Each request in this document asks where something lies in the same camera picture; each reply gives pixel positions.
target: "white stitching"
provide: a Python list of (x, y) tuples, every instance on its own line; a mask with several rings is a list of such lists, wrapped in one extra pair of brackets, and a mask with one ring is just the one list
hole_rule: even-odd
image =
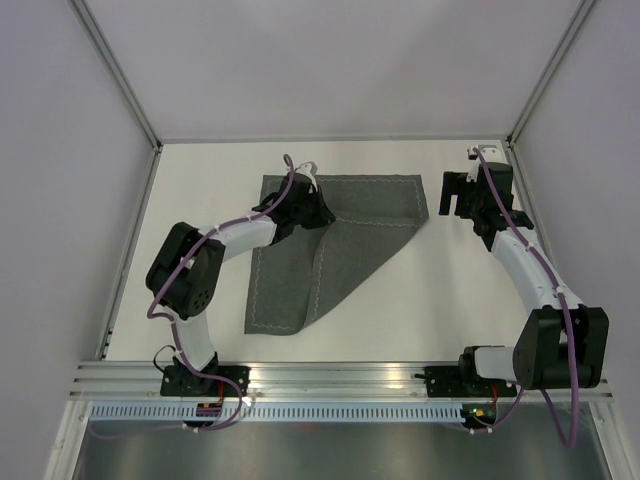
[[(267, 189), (271, 187), (272, 183), (278, 180), (269, 180), (267, 182)], [(264, 323), (256, 323), (256, 304), (258, 303), (258, 280), (260, 279), (260, 262), (262, 261), (262, 248), (258, 249), (258, 259), (256, 261), (256, 278), (253, 282), (253, 312), (251, 314), (251, 325), (254, 327), (268, 327), (268, 328), (280, 328), (282, 330), (294, 330), (291, 327), (278, 327), (276, 325), (267, 325)]]
[(253, 281), (253, 322), (256, 325), (256, 303), (258, 302), (258, 279), (260, 278), (260, 259), (262, 257), (262, 248), (258, 249), (258, 261), (256, 262), (256, 278)]
[(316, 288), (316, 308), (313, 310), (313, 321), (318, 319), (318, 302), (320, 301), (320, 282), (322, 281), (322, 262), (324, 260), (324, 248), (327, 246), (327, 242), (322, 244), (322, 250), (320, 250), (320, 262), (318, 263), (318, 286)]
[(420, 219), (424, 220), (424, 214), (422, 213), (422, 202), (420, 202), (420, 193), (418, 192), (418, 182), (411, 179), (413, 182), (413, 188), (416, 189), (416, 200), (418, 201), (418, 212), (420, 212)]
[(336, 218), (339, 222), (354, 223), (356, 225), (373, 225), (379, 227), (419, 227), (419, 223), (381, 223), (381, 222), (358, 222), (356, 220), (347, 220), (346, 218)]
[[(400, 178), (323, 178), (323, 182), (413, 182), (413, 186), (416, 191), (416, 201), (418, 203), (418, 212), (420, 214), (420, 218), (424, 220), (424, 213), (422, 212), (422, 202), (420, 202), (420, 193), (418, 190), (418, 182), (416, 182), (413, 178), (410, 179), (400, 179)], [(269, 180), (267, 182), (267, 189), (271, 187), (271, 185), (278, 180)], [(355, 220), (347, 220), (344, 218), (337, 218), (341, 222), (345, 223), (353, 223), (356, 225), (373, 225), (373, 226), (387, 226), (387, 227), (418, 227), (419, 224), (399, 224), (399, 223), (374, 223), (374, 222), (357, 222)], [(322, 261), (324, 260), (324, 247), (326, 246), (326, 242), (322, 244), (322, 250), (320, 252), (320, 263), (318, 266), (318, 287), (316, 290), (316, 300), (315, 300), (315, 309), (314, 309), (314, 321), (318, 319), (318, 303), (320, 298), (320, 281), (322, 279)], [(260, 277), (260, 262), (262, 260), (262, 248), (258, 249), (258, 260), (256, 265), (256, 278), (254, 281), (254, 291), (253, 291), (253, 312), (252, 312), (252, 323), (251, 325), (254, 327), (266, 327), (266, 328), (275, 328), (280, 330), (296, 330), (295, 327), (281, 327), (278, 325), (267, 325), (265, 323), (256, 323), (256, 303), (258, 300), (258, 279)]]

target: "black joint housing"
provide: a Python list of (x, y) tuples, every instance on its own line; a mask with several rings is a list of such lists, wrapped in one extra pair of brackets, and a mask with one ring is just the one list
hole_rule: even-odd
[[(156, 256), (145, 283), (157, 296), (171, 273), (202, 234), (184, 222), (176, 223)], [(218, 240), (207, 240), (173, 281), (160, 304), (175, 311), (181, 319), (202, 313), (213, 298), (218, 283), (225, 246)]]
[[(609, 319), (602, 308), (579, 305), (570, 310), (576, 345), (578, 385), (593, 388), (600, 382)], [(561, 343), (566, 333), (561, 309), (549, 305), (532, 310), (513, 351), (513, 370), (525, 389), (569, 388), (569, 349)]]
[[(487, 164), (491, 178), (511, 220), (517, 227), (533, 229), (533, 223), (526, 213), (513, 210), (513, 169), (505, 163)], [(476, 181), (467, 181), (467, 173), (445, 172), (440, 197), (440, 215), (449, 215), (451, 197), (457, 195), (455, 215), (473, 220), (473, 231), (482, 238), (487, 250), (491, 251), (496, 233), (506, 230), (507, 220), (493, 197), (483, 168), (478, 170)]]
[[(282, 179), (278, 191), (267, 195), (253, 210), (263, 212), (269, 208), (275, 199), (282, 195), (288, 182), (287, 175)], [(324, 202), (320, 185), (316, 189), (311, 179), (301, 173), (294, 173), (289, 193), (268, 216), (277, 225), (272, 245), (291, 235), (296, 225), (312, 230), (326, 227), (336, 221), (336, 217)]]

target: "white table surface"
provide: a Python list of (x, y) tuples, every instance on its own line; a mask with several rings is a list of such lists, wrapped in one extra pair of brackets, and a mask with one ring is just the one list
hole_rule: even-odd
[(152, 295), (144, 285), (171, 226), (246, 214), (260, 200), (262, 176), (284, 174), (284, 153), (296, 165), (316, 162), (320, 175), (420, 174), (430, 218), (338, 307), (289, 337), (243, 333), (251, 255), (225, 262), (207, 310), (222, 361), (457, 360), (468, 345), (513, 345), (527, 314), (511, 280), (473, 233), (471, 220), (438, 216), (442, 173), (469, 170), (471, 143), (500, 148), (497, 140), (166, 145), (107, 359), (149, 360), (172, 343), (165, 320), (146, 318)]

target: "gray towel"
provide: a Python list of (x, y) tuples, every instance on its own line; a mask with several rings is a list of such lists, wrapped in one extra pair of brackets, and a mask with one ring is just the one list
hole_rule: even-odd
[[(282, 177), (265, 176), (260, 198)], [(429, 217), (419, 175), (320, 175), (332, 225), (296, 227), (256, 249), (245, 333), (293, 335), (331, 311), (404, 247)]]

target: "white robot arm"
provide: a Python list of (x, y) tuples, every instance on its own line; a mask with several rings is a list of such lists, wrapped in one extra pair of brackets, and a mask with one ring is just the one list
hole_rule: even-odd
[[(542, 252), (531, 220), (526, 213), (513, 210), (513, 170), (499, 158), (500, 151), (495, 146), (477, 147), (484, 158), (494, 160), (488, 162), (487, 167), (497, 195), (517, 232), (508, 225), (491, 191), (485, 170), (477, 161), (474, 148), (468, 151), (469, 159), (476, 160), (470, 172), (444, 173), (439, 213), (448, 215), (451, 197), (458, 196), (455, 215), (473, 220), (474, 232), (511, 277), (529, 318), (515, 347), (467, 347), (459, 361), (463, 377), (517, 382), (525, 389), (568, 388), (567, 333), (557, 297), (557, 292), (562, 291), (574, 330), (579, 385), (582, 388), (595, 387), (600, 381), (609, 326), (606, 314), (601, 308), (587, 308), (564, 285)], [(554, 286), (548, 272), (530, 251), (534, 247), (557, 285)]]
[[(327, 226), (335, 217), (327, 208), (312, 163), (300, 165), (287, 196), (275, 210), (250, 222), (232, 225), (212, 235), (187, 263), (164, 294), (161, 305), (176, 321), (176, 330), (189, 363), (198, 371), (215, 370), (217, 355), (207, 325), (206, 308), (213, 298), (222, 263), (254, 248), (267, 247), (289, 236), (296, 226)], [(284, 191), (267, 196), (255, 211), (265, 211)], [(169, 232), (149, 273), (147, 287), (157, 295), (186, 252), (215, 227), (195, 228), (178, 223)]]

